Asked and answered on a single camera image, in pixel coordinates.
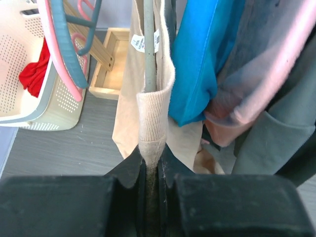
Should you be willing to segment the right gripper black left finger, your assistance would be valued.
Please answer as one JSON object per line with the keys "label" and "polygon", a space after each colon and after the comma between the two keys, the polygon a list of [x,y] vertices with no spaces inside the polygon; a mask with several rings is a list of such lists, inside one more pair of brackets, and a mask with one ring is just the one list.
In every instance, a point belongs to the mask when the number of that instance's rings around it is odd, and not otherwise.
{"label": "right gripper black left finger", "polygon": [[16,176],[0,183],[3,237],[142,237],[138,148],[103,176]]}

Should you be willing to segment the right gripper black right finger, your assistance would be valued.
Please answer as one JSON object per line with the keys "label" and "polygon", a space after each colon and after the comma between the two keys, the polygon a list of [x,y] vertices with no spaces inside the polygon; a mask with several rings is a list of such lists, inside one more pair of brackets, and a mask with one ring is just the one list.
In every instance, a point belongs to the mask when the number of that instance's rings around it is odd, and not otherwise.
{"label": "right gripper black right finger", "polygon": [[313,237],[295,186],[274,175],[195,174],[165,147],[158,162],[163,237]]}

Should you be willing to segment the beige t shirt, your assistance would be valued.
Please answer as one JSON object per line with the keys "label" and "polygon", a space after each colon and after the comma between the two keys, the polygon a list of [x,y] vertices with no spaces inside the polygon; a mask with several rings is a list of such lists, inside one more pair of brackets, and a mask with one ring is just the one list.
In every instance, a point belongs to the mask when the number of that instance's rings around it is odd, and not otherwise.
{"label": "beige t shirt", "polygon": [[180,128],[168,116],[175,67],[170,45],[176,37],[176,2],[154,0],[154,43],[156,91],[145,89],[144,4],[132,3],[131,26],[126,64],[116,111],[113,141],[128,158],[139,149],[146,164],[144,186],[144,235],[160,236],[158,162],[165,147],[190,170],[198,174],[223,174],[214,157],[201,146],[202,124]]}

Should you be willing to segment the clear grey hanger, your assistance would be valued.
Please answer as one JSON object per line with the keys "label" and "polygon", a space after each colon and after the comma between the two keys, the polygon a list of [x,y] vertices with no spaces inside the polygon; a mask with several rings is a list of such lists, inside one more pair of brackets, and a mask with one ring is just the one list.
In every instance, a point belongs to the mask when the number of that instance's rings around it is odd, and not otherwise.
{"label": "clear grey hanger", "polygon": [[144,41],[145,41],[145,89],[146,93],[156,91],[156,63],[154,43],[153,1],[144,0]]}

